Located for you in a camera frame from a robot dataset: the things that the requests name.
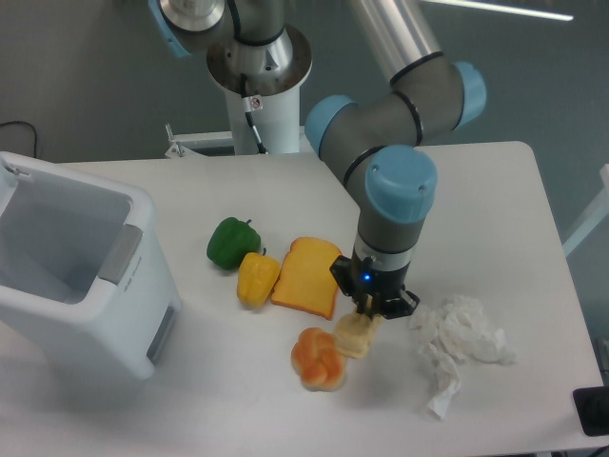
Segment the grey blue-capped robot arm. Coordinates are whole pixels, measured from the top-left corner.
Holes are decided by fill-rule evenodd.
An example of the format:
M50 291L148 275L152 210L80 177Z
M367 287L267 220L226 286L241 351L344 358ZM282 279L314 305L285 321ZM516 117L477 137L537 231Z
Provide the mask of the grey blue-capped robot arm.
M437 185L419 147L481 114L480 73L444 57L416 2L355 1L390 92L367 107L329 96L301 119L311 50L285 21L283 2L152 1L149 8L176 54L206 54L236 153L290 153L306 139L356 202L352 254L330 269L356 310L372 318L412 314L419 300L404 280Z

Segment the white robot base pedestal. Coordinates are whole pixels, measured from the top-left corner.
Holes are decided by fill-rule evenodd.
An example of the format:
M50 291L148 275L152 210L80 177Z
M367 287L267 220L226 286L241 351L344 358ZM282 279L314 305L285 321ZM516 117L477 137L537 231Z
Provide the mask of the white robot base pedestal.
M301 91L289 89L272 96L249 98L250 111L239 94L225 92L229 130L175 134L166 126L167 157L203 155L254 155L259 152L255 134L270 154L311 152L301 126Z

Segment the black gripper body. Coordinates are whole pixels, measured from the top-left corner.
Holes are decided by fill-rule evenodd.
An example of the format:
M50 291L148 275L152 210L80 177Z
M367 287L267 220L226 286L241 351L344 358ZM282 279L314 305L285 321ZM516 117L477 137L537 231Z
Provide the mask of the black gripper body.
M395 270L381 270L373 266L371 257L363 260L356 254L351 258L339 256L329 268L342 294L352 299L359 294L368 294L383 300L380 316L397 319L410 316L420 303L420 298L404 285L409 265Z

